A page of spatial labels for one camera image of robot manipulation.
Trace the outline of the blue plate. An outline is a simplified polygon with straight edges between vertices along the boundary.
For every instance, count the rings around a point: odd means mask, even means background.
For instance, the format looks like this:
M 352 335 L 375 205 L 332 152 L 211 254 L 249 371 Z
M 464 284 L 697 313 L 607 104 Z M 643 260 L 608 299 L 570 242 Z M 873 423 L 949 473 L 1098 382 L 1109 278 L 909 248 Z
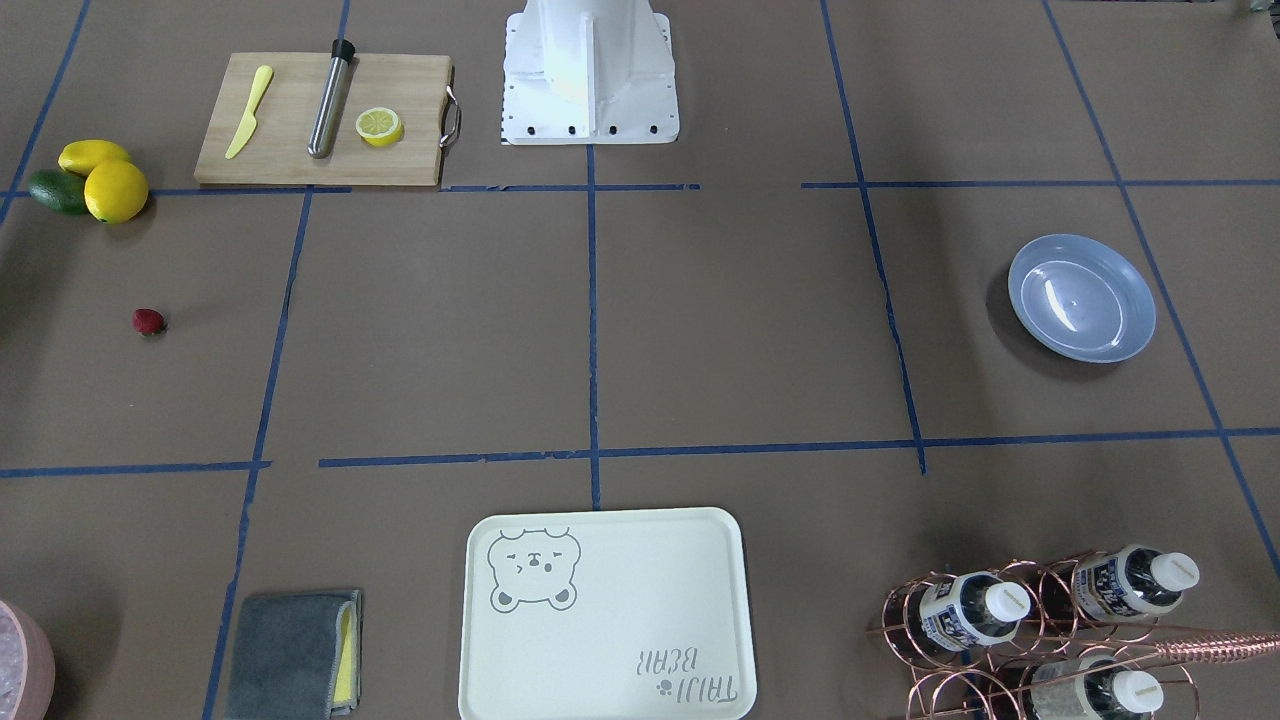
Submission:
M 1080 234 L 1024 245 L 1007 269 L 1007 296 L 1032 337 L 1079 363 L 1125 363 L 1148 347 L 1158 323 L 1155 295 L 1137 266 Z

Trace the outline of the red strawberry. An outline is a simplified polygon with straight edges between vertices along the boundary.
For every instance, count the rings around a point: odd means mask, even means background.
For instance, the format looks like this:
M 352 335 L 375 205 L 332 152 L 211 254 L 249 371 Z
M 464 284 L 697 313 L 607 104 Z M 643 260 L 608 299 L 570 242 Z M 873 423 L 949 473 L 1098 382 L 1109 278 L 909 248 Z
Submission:
M 166 332 L 168 320 L 164 314 L 151 307 L 136 309 L 131 318 L 133 331 L 143 337 L 154 337 Z

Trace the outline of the cream bear tray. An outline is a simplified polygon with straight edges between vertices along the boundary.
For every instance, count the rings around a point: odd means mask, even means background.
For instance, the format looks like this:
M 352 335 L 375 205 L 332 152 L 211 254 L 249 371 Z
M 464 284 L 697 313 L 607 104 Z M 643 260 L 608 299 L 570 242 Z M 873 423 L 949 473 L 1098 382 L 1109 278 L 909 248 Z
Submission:
M 463 719 L 742 719 L 742 533 L 723 509 L 494 515 L 466 546 Z

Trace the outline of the lemon half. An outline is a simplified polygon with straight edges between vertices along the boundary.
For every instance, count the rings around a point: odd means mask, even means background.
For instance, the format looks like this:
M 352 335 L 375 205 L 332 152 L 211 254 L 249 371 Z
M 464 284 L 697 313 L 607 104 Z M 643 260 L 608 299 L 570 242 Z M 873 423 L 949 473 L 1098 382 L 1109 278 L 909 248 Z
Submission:
M 404 137 L 401 114 L 390 108 L 369 108 L 355 122 L 357 136 L 370 147 L 385 147 Z

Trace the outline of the dark drink bottle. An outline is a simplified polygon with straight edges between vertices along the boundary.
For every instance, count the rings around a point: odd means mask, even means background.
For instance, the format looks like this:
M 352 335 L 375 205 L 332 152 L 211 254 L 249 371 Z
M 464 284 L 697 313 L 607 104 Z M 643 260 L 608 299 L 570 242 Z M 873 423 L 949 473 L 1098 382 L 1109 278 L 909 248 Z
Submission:
M 1164 703 L 1152 674 L 1103 653 L 1010 669 L 989 692 L 993 719 L 1151 719 Z
M 1201 583 L 1199 569 L 1187 553 L 1129 544 L 1057 562 L 1036 585 L 1055 623 L 1137 623 L 1171 612 Z
M 934 574 L 890 594 L 882 633 L 900 659 L 923 667 L 1010 642 L 1032 611 L 1029 591 L 992 571 Z

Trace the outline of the steel cylinder tool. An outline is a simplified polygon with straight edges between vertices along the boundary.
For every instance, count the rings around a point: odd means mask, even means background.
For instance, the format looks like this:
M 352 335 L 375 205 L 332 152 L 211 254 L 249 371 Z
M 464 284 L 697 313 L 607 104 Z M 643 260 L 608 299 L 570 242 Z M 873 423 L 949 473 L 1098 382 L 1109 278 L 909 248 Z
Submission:
M 334 149 L 340 114 L 353 74 L 355 54 L 355 45 L 349 40 L 335 38 L 333 41 L 326 82 L 307 145 L 307 154 L 312 159 L 328 158 Z

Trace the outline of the grey folded cloth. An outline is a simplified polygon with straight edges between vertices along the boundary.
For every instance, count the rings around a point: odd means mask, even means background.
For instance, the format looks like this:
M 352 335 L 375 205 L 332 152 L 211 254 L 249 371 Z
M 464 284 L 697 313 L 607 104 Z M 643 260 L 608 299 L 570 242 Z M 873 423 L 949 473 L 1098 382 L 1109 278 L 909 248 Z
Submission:
M 361 697 L 358 588 L 251 594 L 236 628 L 227 719 L 337 719 Z

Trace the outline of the yellow plastic knife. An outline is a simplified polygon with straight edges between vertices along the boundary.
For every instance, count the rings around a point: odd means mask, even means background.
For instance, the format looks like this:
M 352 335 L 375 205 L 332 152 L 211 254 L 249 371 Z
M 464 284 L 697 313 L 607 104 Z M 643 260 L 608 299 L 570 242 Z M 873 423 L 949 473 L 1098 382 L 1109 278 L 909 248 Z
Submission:
M 253 133 L 259 127 L 259 118 L 256 113 L 273 81 L 273 77 L 274 69 L 270 65 L 260 65 L 256 68 L 239 123 L 224 152 L 224 158 L 227 160 L 234 159 L 239 155 L 248 141 L 253 137 Z

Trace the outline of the round yellow lemon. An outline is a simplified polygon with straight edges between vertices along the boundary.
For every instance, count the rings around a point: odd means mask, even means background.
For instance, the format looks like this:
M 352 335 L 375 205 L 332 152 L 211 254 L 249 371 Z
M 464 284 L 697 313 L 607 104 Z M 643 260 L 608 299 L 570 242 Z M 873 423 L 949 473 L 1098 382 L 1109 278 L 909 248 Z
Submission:
M 145 173 L 132 161 L 108 160 L 95 167 L 84 182 L 84 205 L 105 224 L 120 224 L 138 215 L 150 196 Z

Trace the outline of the oval yellow lemon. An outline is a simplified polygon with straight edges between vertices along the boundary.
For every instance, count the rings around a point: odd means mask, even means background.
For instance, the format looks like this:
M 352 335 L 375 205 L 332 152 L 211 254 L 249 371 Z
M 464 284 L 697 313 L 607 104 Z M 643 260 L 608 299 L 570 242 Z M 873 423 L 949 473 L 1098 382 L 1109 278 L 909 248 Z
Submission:
M 105 161 L 131 160 L 131 154 L 119 143 L 105 138 L 86 138 L 68 143 L 58 156 L 58 165 L 64 172 L 87 178 Z

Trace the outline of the green lime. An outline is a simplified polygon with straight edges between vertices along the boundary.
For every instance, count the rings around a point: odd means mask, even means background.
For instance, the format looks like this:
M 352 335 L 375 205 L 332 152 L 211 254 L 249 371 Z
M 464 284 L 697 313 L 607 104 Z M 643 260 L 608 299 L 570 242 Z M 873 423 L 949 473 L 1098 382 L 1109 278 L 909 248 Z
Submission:
M 65 170 L 37 170 L 28 178 L 28 193 L 36 202 L 70 217 L 90 213 L 84 187 L 84 177 Z

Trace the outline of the pink ice bowl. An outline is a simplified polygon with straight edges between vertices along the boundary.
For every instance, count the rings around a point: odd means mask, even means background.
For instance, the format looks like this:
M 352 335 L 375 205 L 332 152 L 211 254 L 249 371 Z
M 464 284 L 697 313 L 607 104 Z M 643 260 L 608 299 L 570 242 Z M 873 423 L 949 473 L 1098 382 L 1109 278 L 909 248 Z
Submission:
M 45 719 L 56 669 L 50 641 L 22 609 L 1 601 L 1 719 Z

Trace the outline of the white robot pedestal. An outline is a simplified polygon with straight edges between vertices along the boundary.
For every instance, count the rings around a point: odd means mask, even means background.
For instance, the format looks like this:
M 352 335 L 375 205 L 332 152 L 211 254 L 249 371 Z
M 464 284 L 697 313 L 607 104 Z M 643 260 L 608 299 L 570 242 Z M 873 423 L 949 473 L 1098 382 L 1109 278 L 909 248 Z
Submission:
M 527 1 L 506 18 L 500 141 L 672 143 L 681 131 L 669 18 L 648 1 Z

